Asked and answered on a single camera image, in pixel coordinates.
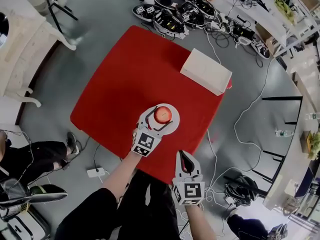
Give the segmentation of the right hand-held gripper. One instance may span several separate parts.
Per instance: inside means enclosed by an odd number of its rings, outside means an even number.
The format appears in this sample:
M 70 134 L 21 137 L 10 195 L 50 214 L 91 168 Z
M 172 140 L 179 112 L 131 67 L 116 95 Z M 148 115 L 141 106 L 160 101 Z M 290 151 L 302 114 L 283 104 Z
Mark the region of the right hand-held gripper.
M 204 199 L 205 182 L 200 163 L 188 152 L 178 150 L 173 193 L 180 206 L 199 205 Z

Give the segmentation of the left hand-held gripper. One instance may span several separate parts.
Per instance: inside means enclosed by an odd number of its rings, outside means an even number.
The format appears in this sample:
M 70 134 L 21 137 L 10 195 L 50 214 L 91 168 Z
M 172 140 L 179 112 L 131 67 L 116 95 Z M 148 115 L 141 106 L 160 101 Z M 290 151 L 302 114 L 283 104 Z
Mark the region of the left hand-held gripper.
M 131 151 L 142 157 L 149 156 L 162 137 L 174 132 L 174 107 L 156 105 L 143 112 L 136 124 L 137 135 Z

